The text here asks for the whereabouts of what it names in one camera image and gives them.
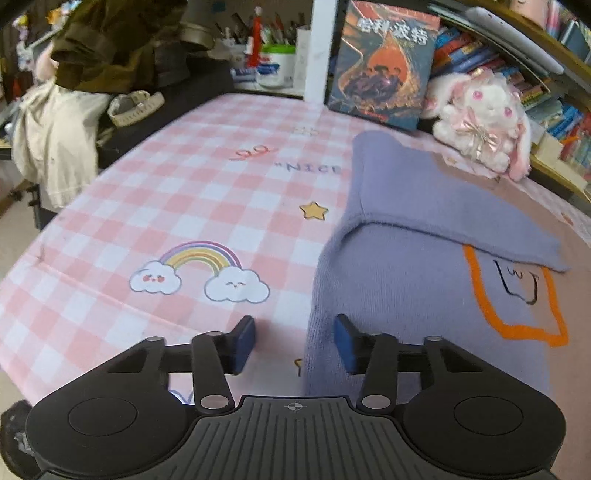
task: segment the crosshair marking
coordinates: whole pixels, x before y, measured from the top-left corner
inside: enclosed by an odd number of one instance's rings
[[[293,413],[299,412],[302,408],[305,408],[305,405],[302,405],[299,402],[292,402],[289,405],[286,405],[287,408],[289,408]]]

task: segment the pink bow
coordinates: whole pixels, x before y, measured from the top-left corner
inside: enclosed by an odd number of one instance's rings
[[[489,147],[493,153],[501,147],[502,138],[497,133],[488,131],[480,125],[476,119],[476,114],[471,107],[467,108],[467,118],[463,119],[460,125],[455,129],[460,135],[470,135],[470,157],[473,160],[480,161],[482,151]]]

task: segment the purple cloth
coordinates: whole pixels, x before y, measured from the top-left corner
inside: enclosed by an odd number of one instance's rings
[[[565,271],[559,242],[509,203],[442,173],[430,153],[406,148],[384,132],[358,135],[347,208],[314,279],[305,394],[357,399],[363,378],[348,376],[333,341],[339,313],[361,331],[390,333],[404,343],[442,336],[549,394],[544,344],[504,340],[488,325],[462,244],[477,249],[500,317],[535,326],[529,305],[507,294],[499,269],[516,261]],[[527,298],[517,277],[506,277],[511,291]],[[400,376],[399,400],[417,391],[418,378]]]

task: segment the pink checkered tablecloth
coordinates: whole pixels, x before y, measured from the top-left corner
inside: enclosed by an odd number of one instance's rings
[[[39,235],[0,284],[0,365],[33,403],[149,336],[230,330],[258,339],[243,394],[299,395],[314,271],[344,210],[351,145],[382,127],[324,106],[225,95],[143,142]],[[403,144],[463,162],[431,136]],[[520,188],[591,244],[591,222]],[[173,389],[190,401],[186,375]]]

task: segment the cloud print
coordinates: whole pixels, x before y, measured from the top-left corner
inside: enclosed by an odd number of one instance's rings
[[[129,279],[133,291],[170,295],[181,287],[181,279],[169,265],[158,261],[147,263]]]
[[[269,298],[269,287],[252,270],[226,267],[205,284],[205,295],[213,301],[229,300],[262,303]]]

